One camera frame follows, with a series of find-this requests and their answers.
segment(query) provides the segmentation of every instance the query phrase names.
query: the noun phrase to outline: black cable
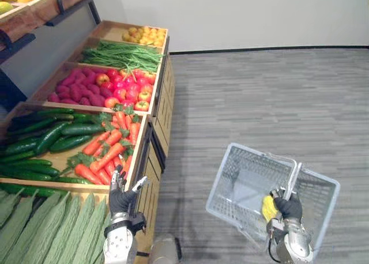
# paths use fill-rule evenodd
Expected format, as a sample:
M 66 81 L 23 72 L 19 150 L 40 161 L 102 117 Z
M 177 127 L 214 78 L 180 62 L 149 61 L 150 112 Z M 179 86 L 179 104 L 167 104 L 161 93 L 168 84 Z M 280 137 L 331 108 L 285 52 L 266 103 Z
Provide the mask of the black cable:
M 270 258 L 272 258 L 272 260 L 274 260 L 277 263 L 281 263 L 279 260 L 275 259 L 272 255 L 272 252 L 270 251 L 270 247 L 272 246 L 272 238 L 269 239 L 269 246 L 268 246 L 268 251 L 269 251 L 269 255 Z

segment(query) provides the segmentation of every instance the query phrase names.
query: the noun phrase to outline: shopping basket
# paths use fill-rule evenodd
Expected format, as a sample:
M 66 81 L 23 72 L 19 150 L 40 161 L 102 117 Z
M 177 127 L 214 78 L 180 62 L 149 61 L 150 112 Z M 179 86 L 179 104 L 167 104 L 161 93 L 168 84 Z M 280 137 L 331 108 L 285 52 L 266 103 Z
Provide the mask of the shopping basket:
M 314 258 L 332 215 L 340 184 L 331 178 L 272 157 L 246 146 L 232 143 L 220 165 L 206 210 L 237 227 L 258 250 L 268 247 L 267 221 L 261 209 L 264 196 L 273 189 L 290 187 L 299 194 L 303 225 L 311 234 Z

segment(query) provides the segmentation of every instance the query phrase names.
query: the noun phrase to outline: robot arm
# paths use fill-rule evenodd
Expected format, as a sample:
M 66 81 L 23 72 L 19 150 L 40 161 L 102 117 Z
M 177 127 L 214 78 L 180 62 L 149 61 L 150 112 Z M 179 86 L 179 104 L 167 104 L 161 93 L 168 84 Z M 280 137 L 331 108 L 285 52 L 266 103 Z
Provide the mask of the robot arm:
M 147 176 L 140 179 L 129 191 L 125 192 L 126 181 L 121 176 L 122 167 L 116 167 L 111 179 L 109 193 L 109 208 L 111 212 L 111 225 L 104 231 L 105 264 L 132 264 L 137 253 L 135 234 L 144 230 L 146 220 L 142 213 L 133 216 L 129 214 L 129 206 L 142 187 L 148 183 Z
M 291 194 L 289 201 L 282 199 L 277 190 L 270 192 L 274 204 L 282 214 L 282 219 L 273 218 L 267 225 L 270 234 L 269 254 L 273 260 L 280 263 L 307 264 L 312 263 L 311 236 L 305 231 L 302 219 L 302 206 L 296 193 Z M 272 241 L 277 244 L 276 260 L 270 251 Z

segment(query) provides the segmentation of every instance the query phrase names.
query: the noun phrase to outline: gray carpet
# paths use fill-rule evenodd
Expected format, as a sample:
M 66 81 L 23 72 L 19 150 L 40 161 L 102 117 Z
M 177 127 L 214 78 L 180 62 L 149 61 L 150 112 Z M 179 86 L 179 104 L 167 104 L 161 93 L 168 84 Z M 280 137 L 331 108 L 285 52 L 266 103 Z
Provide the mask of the gray carpet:
M 292 156 L 341 183 L 317 263 L 369 259 L 369 51 L 175 55 L 170 152 L 156 233 L 182 263 L 273 263 L 205 211 L 230 142 Z

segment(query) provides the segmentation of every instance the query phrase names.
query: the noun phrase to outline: white wall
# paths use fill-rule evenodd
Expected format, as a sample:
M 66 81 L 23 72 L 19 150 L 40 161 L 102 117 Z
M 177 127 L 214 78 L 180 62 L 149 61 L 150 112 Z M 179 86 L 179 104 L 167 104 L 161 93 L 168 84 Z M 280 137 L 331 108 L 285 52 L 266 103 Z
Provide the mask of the white wall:
M 40 27 L 36 40 L 0 65 L 28 97 L 54 72 L 95 27 L 88 7 L 81 8 L 56 27 Z
M 101 19 L 170 30 L 170 51 L 369 45 L 369 0 L 96 0 Z

